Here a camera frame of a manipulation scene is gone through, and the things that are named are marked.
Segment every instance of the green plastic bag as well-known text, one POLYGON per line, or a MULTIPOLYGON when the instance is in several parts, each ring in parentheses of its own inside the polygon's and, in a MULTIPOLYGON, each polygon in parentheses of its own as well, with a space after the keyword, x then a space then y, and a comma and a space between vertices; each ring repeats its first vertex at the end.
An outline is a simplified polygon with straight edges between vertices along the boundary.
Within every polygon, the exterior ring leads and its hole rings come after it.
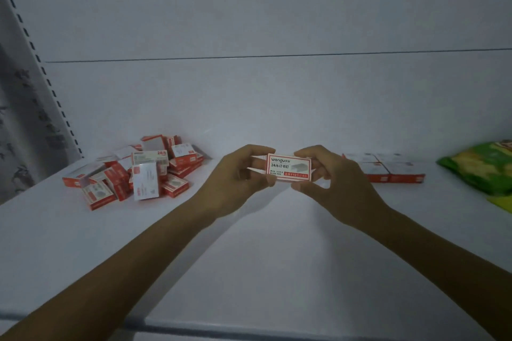
POLYGON ((512 140, 479 144, 437 163, 487 194, 512 194, 512 140))

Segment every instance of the person's right hand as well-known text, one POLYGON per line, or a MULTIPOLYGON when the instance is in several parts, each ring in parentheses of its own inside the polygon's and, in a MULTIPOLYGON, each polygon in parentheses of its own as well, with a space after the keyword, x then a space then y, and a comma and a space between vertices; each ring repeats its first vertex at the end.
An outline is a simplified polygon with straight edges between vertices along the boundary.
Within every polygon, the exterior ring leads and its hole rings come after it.
POLYGON ((310 196, 342 223, 364 230, 389 209, 353 160, 334 154, 322 145, 298 150, 295 156, 312 158, 312 168, 316 170, 311 175, 312 182, 294 182, 291 187, 310 196), (329 189, 313 183, 322 177, 331 180, 329 189))

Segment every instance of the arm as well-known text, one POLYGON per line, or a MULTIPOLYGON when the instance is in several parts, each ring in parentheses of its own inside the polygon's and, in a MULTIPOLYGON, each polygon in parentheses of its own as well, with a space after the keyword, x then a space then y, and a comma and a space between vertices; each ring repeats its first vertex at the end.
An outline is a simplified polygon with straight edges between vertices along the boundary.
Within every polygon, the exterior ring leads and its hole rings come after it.
POLYGON ((107 339, 172 260, 202 229, 242 206, 275 176, 252 157, 275 150, 248 145, 224 157, 201 189, 0 337, 2 340, 107 339))
POLYGON ((359 165, 322 146, 295 153, 312 157, 313 181, 292 188, 317 201, 337 220, 367 234, 434 283, 497 340, 512 335, 512 274, 458 247, 388 207, 359 165))

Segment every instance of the pile of boxes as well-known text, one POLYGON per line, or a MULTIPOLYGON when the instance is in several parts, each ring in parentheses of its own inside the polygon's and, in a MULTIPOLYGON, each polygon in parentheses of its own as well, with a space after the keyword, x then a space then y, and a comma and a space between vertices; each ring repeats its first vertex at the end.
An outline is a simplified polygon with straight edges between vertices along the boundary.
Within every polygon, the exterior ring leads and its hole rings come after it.
POLYGON ((370 182, 423 183, 425 173, 402 154, 343 154, 359 164, 370 182))
POLYGON ((64 185, 80 188, 91 210, 112 201, 176 197, 190 184, 187 175, 201 166, 202 154, 179 136, 152 135, 97 158, 62 178, 64 185))

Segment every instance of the forearm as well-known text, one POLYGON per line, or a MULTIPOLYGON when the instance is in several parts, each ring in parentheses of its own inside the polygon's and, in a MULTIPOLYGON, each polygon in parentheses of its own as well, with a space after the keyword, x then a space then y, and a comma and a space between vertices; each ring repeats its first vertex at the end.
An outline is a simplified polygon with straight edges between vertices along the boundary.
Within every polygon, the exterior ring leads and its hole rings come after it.
POLYGON ((494 338, 510 338, 512 274, 392 209, 362 231, 433 282, 494 338))
POLYGON ((172 260, 214 220, 185 202, 45 303, 6 339, 103 340, 122 323, 172 260))

